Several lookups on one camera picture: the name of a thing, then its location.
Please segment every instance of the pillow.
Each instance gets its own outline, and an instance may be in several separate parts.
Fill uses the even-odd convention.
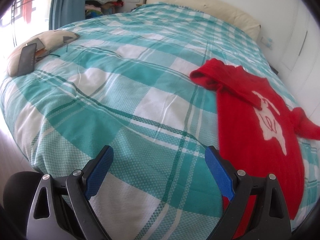
[[[45,46],[44,49],[36,52],[36,61],[41,60],[44,56],[50,54],[56,49],[76,40],[79,38],[79,35],[73,32],[61,31],[61,30],[51,30],[43,33],[39,33],[18,47],[16,47],[13,52],[7,58],[7,73],[9,76],[14,77],[17,75],[18,63],[20,59],[20,54],[22,48],[29,43],[30,41],[39,38],[40,41]]]
[[[187,6],[220,20],[230,23],[248,34],[254,41],[260,32],[260,24],[244,11],[220,0],[147,0],[147,4],[165,2],[180,6]]]

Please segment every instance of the decorative cushion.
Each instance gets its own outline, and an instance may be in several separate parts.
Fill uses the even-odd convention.
[[[68,32],[68,31],[51,30],[51,31],[39,33],[31,37],[30,39],[28,39],[27,41],[25,41],[24,43],[16,47],[7,58],[7,72],[9,76],[14,77],[17,75],[18,63],[19,63],[22,48],[27,43],[29,43],[30,41],[36,38],[39,38],[40,41],[45,46],[44,49],[41,49],[40,51],[36,52],[36,61],[39,61],[44,56],[50,54],[56,49],[78,39],[79,35],[73,32]]]

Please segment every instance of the red sweater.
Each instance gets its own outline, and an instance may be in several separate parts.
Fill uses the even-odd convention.
[[[294,219],[304,189],[304,166],[297,135],[320,140],[320,127],[308,120],[301,108],[290,111],[266,78],[254,76],[241,66],[225,65],[213,58],[191,72],[190,79],[217,91],[221,156],[251,176],[275,174],[290,219]],[[238,229],[241,233],[253,204],[251,199],[242,228]]]

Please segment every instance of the animal graphic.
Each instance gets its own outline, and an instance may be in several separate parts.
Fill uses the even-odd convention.
[[[274,111],[278,115],[280,115],[278,109],[271,103],[267,98],[263,97],[256,91],[252,91],[255,95],[257,95],[261,99],[261,108],[262,110],[258,110],[255,107],[253,108],[260,123],[260,127],[262,129],[263,138],[267,140],[271,140],[271,138],[276,138],[280,143],[282,148],[282,152],[284,155],[287,155],[287,150],[285,148],[285,140],[282,134],[281,126],[278,121],[275,119],[273,113],[270,111],[269,106],[271,106]]]

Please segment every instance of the bed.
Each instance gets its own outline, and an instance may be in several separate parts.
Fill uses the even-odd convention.
[[[207,146],[219,148],[215,92],[193,84],[192,70],[213,57],[242,65],[297,105],[253,40],[257,21],[231,7],[230,24],[183,1],[147,0],[131,13],[66,25],[78,40],[0,87],[5,121],[34,169],[66,176],[113,147],[90,204],[114,240],[206,239],[222,215],[204,161]],[[305,190],[292,229],[320,193],[317,150],[299,144]]]

